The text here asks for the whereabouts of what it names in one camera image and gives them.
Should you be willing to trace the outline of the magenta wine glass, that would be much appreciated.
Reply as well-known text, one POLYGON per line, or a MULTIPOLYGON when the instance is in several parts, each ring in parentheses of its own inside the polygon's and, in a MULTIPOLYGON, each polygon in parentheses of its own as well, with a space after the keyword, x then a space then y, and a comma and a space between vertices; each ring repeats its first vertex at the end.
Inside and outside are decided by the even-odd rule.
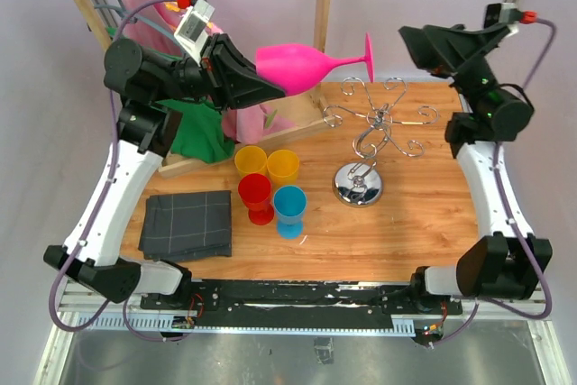
POLYGON ((286 96, 304 93, 318 85, 333 69, 344 65, 364 63, 369 81, 374 81, 371 36, 364 37, 361 57, 333 58, 322 51, 303 44, 281 44, 256 50, 257 74, 281 87, 286 96))

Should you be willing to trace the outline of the red wine glass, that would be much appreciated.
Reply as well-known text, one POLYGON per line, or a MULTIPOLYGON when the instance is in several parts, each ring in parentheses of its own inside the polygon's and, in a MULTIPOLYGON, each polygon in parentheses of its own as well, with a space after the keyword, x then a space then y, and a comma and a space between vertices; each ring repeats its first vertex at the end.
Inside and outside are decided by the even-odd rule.
POLYGON ((272 186, 265 175, 252 173, 243 177, 237 190, 240 199, 248 209, 248 216, 253 224, 267 225, 273 220, 272 186))

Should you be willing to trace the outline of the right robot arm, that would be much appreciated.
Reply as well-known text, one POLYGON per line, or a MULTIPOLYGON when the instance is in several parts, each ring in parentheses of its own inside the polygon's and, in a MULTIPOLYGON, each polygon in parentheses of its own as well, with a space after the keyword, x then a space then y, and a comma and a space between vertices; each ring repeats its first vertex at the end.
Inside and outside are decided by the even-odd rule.
POLYGON ((448 122, 444 139, 463 171, 478 226, 478 241, 454 266, 417 269, 420 279, 408 291, 417 312, 438 306, 441 296, 477 298, 515 312, 514 300, 541 289, 540 313, 519 311, 530 319, 547 318, 553 307, 545 269, 553 248, 539 238, 523 216, 508 179, 503 145, 513 142, 535 112, 524 88, 501 84, 486 57, 514 34, 516 25, 495 23, 478 31, 463 25, 403 26, 399 34, 418 69, 449 78, 467 108, 448 122))

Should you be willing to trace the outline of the yellow wine glass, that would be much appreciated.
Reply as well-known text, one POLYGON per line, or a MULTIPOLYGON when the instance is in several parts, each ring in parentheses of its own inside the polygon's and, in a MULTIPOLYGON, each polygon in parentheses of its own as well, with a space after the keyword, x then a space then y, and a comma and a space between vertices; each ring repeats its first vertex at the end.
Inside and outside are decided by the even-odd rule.
POLYGON ((294 185, 298 179, 300 160, 290 150, 277 150, 267 159, 270 180, 276 187, 294 185))
POLYGON ((241 178, 254 173, 266 176, 267 159, 265 150, 255 145, 247 145, 235 154, 234 165, 241 178))

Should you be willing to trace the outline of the chrome wine glass rack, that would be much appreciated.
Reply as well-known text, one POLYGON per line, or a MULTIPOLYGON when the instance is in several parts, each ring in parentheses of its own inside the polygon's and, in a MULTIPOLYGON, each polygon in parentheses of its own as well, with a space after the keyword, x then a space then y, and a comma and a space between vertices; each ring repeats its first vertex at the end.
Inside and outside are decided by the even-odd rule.
POLYGON ((343 165, 333 177, 333 192, 347 206, 365 208, 380 200, 384 191, 384 181, 377 170, 377 156, 387 145, 413 159, 425 153, 423 144, 416 140, 409 140, 404 147, 397 144, 392 136, 392 128, 395 125, 428 125, 440 119, 437 109, 430 105, 422 105, 417 109, 417 113, 424 117, 422 121, 403 121, 394 118, 392 110, 407 93, 408 83, 402 78, 389 78, 382 83, 382 86, 387 91, 396 87, 402 87, 402 90, 394 102, 379 105, 373 102, 365 82, 359 78, 346 78, 340 84, 341 92, 346 96, 353 96, 355 90, 360 87, 367 97, 369 111, 365 114, 359 113, 342 105, 328 105, 323 110, 323 121, 333 129, 343 123, 343 117, 337 113, 339 110, 361 118, 368 124, 368 128, 352 140, 357 160, 343 165))

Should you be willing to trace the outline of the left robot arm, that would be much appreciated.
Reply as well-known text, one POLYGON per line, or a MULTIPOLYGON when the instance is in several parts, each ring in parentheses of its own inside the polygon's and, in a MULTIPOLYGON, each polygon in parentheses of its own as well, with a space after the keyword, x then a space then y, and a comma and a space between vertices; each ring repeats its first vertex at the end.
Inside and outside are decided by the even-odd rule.
POLYGON ((262 56, 247 60, 224 33, 209 35, 193 57, 169 60, 138 42, 117 37, 105 52, 105 86, 124 100, 114 120, 103 173, 80 221, 62 245, 47 247, 43 260, 58 272, 121 303, 132 294, 161 295, 171 307, 193 298, 189 271, 167 261, 127 261, 120 256, 124 232, 153 173, 166 157, 181 113, 160 106, 176 99, 216 110, 239 109, 292 95, 262 56))

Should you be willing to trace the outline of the blue wine glass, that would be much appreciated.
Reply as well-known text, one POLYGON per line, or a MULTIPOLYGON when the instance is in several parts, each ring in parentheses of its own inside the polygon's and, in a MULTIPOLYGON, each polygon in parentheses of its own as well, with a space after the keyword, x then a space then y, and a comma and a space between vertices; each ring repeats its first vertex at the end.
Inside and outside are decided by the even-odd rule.
POLYGON ((307 210, 305 192, 294 185, 279 188, 272 199, 277 218, 277 231, 284 239, 295 239, 303 232, 303 218, 307 210))

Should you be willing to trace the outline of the green wine glass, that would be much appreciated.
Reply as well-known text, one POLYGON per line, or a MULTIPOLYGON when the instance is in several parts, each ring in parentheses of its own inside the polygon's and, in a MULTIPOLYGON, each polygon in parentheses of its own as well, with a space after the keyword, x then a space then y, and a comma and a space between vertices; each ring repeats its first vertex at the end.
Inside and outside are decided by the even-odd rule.
POLYGON ((274 122, 274 118, 275 118, 277 112, 278 112, 278 110, 275 109, 266 115, 265 124, 264 124, 265 129, 270 128, 270 126, 274 122))

